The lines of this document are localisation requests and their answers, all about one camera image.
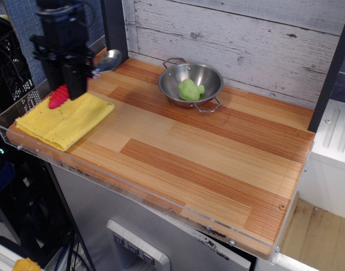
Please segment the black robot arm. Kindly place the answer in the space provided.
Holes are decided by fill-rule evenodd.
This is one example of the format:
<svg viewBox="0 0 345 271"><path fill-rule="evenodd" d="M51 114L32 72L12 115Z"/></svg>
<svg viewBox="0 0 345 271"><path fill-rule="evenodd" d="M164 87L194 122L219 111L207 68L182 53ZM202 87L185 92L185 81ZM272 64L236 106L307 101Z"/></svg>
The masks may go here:
<svg viewBox="0 0 345 271"><path fill-rule="evenodd" d="M87 92L88 78L98 75L95 53L87 47L88 22L83 1L37 1L43 35L33 35L34 57L52 90L66 85L75 100Z"/></svg>

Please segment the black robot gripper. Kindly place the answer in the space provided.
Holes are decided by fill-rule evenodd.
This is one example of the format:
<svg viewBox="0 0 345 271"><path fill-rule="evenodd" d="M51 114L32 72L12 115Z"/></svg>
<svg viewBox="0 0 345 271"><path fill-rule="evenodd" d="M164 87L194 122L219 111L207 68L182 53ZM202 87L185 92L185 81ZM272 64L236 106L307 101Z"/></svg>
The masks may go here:
<svg viewBox="0 0 345 271"><path fill-rule="evenodd" d="M34 57L42 63L50 89L66 84L71 100L87 91L87 78L99 72L94 67L84 5L38 5L43 34L32 35Z"/></svg>

